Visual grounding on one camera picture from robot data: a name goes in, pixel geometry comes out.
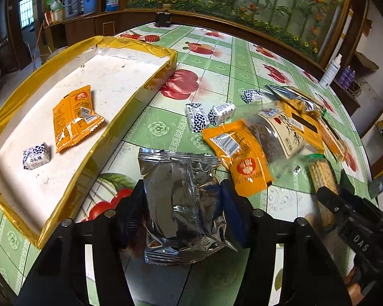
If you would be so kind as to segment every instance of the barcode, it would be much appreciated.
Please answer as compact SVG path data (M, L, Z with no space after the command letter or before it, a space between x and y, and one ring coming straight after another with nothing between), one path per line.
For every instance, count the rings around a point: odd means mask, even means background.
M227 133L223 133L217 137L211 138L211 140L229 157L232 157L235 152L240 150L239 144Z
M85 119L86 123L91 123L94 119L98 118L98 115L91 115L91 109L81 107L81 116Z
M298 123L297 121L295 121L293 118L290 118L290 123L294 126L296 126L298 129L300 129L301 131L303 131L303 125L301 123Z

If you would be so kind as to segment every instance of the white bottle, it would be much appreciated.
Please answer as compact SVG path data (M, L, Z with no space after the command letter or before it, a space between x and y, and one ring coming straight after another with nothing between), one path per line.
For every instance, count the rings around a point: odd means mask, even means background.
M319 85L325 90L335 79L340 67L341 67L342 55L338 54L335 59L329 64L328 68L325 71L325 74L319 81Z

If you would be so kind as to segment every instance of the orange snack package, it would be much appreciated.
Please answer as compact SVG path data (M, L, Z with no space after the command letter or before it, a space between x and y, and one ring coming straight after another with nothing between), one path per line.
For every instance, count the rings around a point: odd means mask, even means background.
M203 139L230 171L238 195L248 197L272 182L266 156L242 119L204 129Z
M90 85L66 95L53 109L53 118L57 153L74 146L105 120L92 109Z

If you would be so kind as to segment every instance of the green and white tablecloth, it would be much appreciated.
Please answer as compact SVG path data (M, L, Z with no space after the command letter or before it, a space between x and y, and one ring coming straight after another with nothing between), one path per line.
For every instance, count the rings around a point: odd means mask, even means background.
M138 165L140 147L167 149L179 152L213 153L201 134L190 133L185 117L185 104L200 102L208 112L213 105L233 102L243 104L241 93L246 89L263 89L268 83L290 85L314 96L328 110L327 120L346 141L356 165L338 163L326 148L337 179L345 169L356 194L368 197L367 182L370 169L362 141L339 99L331 89L323 91L307 72L262 47L233 36L184 25L156 28L153 24L132 30L136 34L157 34L155 44L179 52L178 69L190 70L197 75L198 89L187 95L159 92L142 112L121 141L103 172L117 174L128 185L141 178ZM224 168L217 169L222 180L229 175ZM311 198L312 182L306 171L280 180L268 190L251 196L254 207L266 210L274 218L293 221L298 216L318 215ZM76 221L88 217L95 203L111 201L115 191L96 182L85 199ZM327 238L327 246L342 273L352 267L349 250L335 237ZM39 251L13 227L0 210L0 273L10 287L18 293ZM191 266L157 266L145 264L129 254L122 254L129 288L137 305L232 305L245 270L248 250L234 252L223 249L200 263ZM270 304L278 303L280 277L283 266L283 247L277 248ZM261 284L258 273L258 284ZM90 302L98 305L91 261L87 265L87 285Z

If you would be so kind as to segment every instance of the metal screw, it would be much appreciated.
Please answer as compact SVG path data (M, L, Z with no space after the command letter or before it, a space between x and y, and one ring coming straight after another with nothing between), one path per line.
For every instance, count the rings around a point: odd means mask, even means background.
M114 215L116 214L116 211L114 209L108 209L104 215L107 217L107 218L111 218L113 217Z
M261 218L265 213L263 210L256 208L252 211L252 214L257 218Z
M62 220L61 225L64 227L68 227L71 223L72 223L71 219L65 219L65 220Z
M300 226L306 226L308 224L308 221L305 218L297 218L296 221Z

